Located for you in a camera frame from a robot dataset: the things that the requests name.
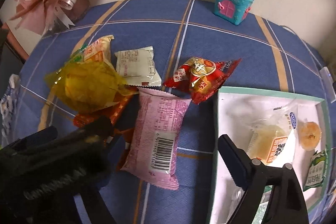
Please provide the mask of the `blue plaid tablecloth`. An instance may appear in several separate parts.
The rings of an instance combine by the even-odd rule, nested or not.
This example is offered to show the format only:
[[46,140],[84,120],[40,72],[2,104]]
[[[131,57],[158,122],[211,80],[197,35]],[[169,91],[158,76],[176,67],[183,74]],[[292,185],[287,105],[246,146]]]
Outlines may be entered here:
[[[19,74],[14,138],[35,133],[50,92],[44,77],[60,68],[78,42],[113,35],[111,50],[152,46],[162,79],[189,57],[240,60],[227,86],[289,91],[326,98],[318,74],[321,56],[295,34],[254,14],[239,25],[196,0],[127,0],[91,8],[70,30],[47,34]],[[127,172],[112,176],[101,193],[118,223],[205,223],[215,144],[214,101],[191,104],[178,141],[178,190],[165,190]]]

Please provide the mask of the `yellow jelly cup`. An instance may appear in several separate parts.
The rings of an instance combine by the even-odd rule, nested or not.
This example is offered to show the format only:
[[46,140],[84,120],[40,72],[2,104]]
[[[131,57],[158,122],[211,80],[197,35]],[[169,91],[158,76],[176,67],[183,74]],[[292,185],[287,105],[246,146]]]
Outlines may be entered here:
[[298,138],[305,151],[313,151],[321,140],[322,131],[315,122],[303,122],[298,129]]

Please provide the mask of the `red candy bag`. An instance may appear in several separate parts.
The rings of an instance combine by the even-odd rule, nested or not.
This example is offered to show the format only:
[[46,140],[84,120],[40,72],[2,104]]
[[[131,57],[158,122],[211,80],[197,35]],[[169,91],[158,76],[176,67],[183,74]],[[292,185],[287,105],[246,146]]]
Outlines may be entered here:
[[189,93],[195,104],[208,100],[232,75],[240,64],[240,59],[213,62],[200,57],[192,57],[178,67],[173,76],[163,85]]

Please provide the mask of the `pink snack packet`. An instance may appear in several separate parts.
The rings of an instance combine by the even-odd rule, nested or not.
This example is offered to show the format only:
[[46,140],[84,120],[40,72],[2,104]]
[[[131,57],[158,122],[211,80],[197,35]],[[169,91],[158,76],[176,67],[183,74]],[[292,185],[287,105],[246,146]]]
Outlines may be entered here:
[[139,111],[126,162],[121,170],[157,187],[177,190],[177,146],[191,100],[139,88]]

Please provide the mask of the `green biscuit pack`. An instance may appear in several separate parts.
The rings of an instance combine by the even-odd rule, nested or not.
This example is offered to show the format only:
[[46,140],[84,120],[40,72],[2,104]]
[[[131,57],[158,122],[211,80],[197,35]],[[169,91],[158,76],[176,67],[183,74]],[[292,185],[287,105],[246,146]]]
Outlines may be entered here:
[[327,175],[328,160],[327,149],[317,151],[313,154],[310,159],[305,184],[303,186],[304,192],[312,188],[323,187]]

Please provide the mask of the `yellow transparent snack bag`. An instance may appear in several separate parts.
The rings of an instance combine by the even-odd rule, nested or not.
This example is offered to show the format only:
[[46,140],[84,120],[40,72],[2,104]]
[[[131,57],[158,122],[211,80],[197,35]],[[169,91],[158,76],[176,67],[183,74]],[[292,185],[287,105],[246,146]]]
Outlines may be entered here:
[[114,106],[138,93],[104,61],[67,62],[58,71],[47,74],[45,82],[59,100],[83,114]]

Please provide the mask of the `clear round cake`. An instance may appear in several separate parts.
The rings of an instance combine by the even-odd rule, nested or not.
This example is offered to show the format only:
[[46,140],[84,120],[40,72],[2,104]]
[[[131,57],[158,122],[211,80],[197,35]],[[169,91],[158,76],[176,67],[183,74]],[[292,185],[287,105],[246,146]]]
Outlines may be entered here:
[[297,142],[298,103],[288,103],[265,109],[250,106],[238,114],[240,123],[236,140],[250,159],[282,167],[294,161]]

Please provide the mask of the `orange patterned snack packet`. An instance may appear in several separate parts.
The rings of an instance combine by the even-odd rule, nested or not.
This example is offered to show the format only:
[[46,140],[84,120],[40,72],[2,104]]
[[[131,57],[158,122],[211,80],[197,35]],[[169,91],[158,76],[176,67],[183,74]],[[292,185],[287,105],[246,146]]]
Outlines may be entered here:
[[123,96],[120,93],[116,94],[113,101],[113,106],[109,106],[88,114],[77,114],[73,119],[73,125],[81,128],[99,119],[100,117],[108,117],[111,121],[111,124],[115,125],[117,120],[120,118],[122,112],[125,110],[127,104],[130,102],[135,94],[138,94],[138,88],[135,86],[129,86],[127,87],[127,90],[130,91],[130,94],[127,96]]

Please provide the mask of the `pale green brick-pattern packet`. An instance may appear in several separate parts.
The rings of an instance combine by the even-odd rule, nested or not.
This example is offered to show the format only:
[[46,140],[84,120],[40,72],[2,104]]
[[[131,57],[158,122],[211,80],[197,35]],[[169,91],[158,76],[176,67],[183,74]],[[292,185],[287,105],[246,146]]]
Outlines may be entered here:
[[[255,214],[255,217],[252,221],[252,224],[261,224],[262,220],[264,218],[264,214],[266,212],[268,203],[269,203],[269,199],[270,199],[270,194],[272,192],[272,186],[266,186],[264,188],[264,192],[259,204],[259,207],[257,209],[257,212]],[[232,216],[232,214],[234,213],[235,209],[238,207],[238,204],[240,202],[240,200],[242,199],[244,195],[244,190],[242,190],[242,188],[239,187],[235,187],[235,190],[232,194],[231,197],[231,205],[230,205],[230,210],[229,210],[229,214],[227,217],[227,222],[230,220],[230,217]]]

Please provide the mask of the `orange white snack packet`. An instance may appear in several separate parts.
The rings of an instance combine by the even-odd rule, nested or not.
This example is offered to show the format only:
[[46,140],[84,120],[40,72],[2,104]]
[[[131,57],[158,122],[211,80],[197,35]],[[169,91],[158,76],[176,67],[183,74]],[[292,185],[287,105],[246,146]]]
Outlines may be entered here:
[[100,37],[88,46],[82,46],[70,57],[70,62],[90,63],[97,61],[104,62],[112,67],[110,51],[110,42],[112,40],[114,40],[114,36],[108,35]]

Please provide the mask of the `white tray teal rim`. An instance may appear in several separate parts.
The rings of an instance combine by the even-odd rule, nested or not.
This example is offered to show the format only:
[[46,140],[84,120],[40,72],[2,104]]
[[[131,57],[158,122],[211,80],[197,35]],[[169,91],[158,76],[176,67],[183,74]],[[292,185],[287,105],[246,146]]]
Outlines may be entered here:
[[[292,118],[285,111],[294,110]],[[333,136],[330,128],[329,110],[325,99],[297,93],[274,90],[222,87],[214,103],[215,148],[213,154],[213,175],[211,182],[210,205],[206,223],[226,223],[232,196],[238,188],[217,148],[218,138],[227,134],[234,144],[247,151],[253,130],[258,127],[277,125],[291,132],[284,146],[284,152],[270,166],[282,167],[291,163],[301,189],[305,185],[311,158],[315,151],[326,151],[328,161],[326,176],[322,186],[303,191],[309,222],[320,219],[326,197],[331,172],[331,148]],[[315,122],[321,129],[321,140],[314,151],[305,151],[298,141],[298,128],[304,122]]]

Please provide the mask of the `teal toy house box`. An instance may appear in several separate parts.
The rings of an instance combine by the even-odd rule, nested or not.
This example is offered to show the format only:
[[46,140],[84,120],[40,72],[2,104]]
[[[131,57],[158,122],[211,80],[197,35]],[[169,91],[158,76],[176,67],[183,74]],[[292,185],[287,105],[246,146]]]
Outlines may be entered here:
[[214,14],[239,25],[248,15],[254,0],[215,0]]

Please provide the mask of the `crumpled blue white wrapper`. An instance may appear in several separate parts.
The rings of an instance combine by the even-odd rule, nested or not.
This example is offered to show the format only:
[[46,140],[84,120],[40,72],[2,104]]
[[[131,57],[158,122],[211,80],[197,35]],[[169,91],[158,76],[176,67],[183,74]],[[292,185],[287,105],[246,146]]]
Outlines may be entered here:
[[17,110],[20,78],[12,74],[5,94],[1,99],[1,148],[7,146],[13,141],[12,126],[14,124],[15,112]]

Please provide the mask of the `dark red snack bar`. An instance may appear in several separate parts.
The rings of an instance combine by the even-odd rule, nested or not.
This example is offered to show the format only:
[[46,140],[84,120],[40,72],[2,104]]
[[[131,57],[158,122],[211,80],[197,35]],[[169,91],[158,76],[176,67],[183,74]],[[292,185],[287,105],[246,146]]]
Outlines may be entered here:
[[130,152],[134,128],[126,130],[114,129],[112,136],[107,137],[105,146],[108,149],[108,159],[115,171],[120,171]]

